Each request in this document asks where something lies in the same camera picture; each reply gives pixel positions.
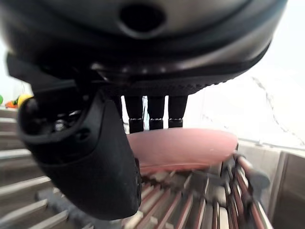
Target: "yellow object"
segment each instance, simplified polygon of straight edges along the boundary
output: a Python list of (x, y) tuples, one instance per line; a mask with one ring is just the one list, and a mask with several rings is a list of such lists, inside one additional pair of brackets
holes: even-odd
[(20, 107), (21, 104), (22, 104), (25, 100), (27, 100), (28, 98), (32, 98), (32, 97), (33, 97), (33, 95), (30, 95), (30, 94), (21, 94), (21, 95), (19, 96), (18, 102), (17, 102), (18, 107)]

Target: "circular hole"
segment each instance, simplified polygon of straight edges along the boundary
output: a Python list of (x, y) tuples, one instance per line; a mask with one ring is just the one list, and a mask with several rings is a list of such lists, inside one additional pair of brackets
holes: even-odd
[(120, 20), (132, 32), (146, 34), (158, 30), (165, 22), (165, 15), (152, 5), (132, 4), (121, 9)]

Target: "pink plate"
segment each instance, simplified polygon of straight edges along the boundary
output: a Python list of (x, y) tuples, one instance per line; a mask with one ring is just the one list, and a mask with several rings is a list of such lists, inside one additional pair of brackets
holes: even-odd
[(141, 173), (205, 168), (234, 153), (237, 137), (209, 129), (171, 128), (127, 135)]

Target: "metal rack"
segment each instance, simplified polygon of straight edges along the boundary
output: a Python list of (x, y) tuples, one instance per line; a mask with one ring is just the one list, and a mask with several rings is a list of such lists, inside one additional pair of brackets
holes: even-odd
[[(132, 217), (102, 221), (78, 210), (36, 166), (14, 131), (0, 131), (0, 228), (271, 229), (260, 204), (269, 179), (241, 155), (204, 170), (142, 175), (142, 203)], [(9, 136), (10, 142), (3, 140)]]

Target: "black cover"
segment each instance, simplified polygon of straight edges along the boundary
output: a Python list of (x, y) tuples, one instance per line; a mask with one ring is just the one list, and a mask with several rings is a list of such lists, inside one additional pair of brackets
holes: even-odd
[(32, 101), (19, 110), (19, 136), (55, 186), (98, 219), (136, 213), (141, 177), (114, 103), (97, 93), (74, 126), (39, 134), (31, 123)]

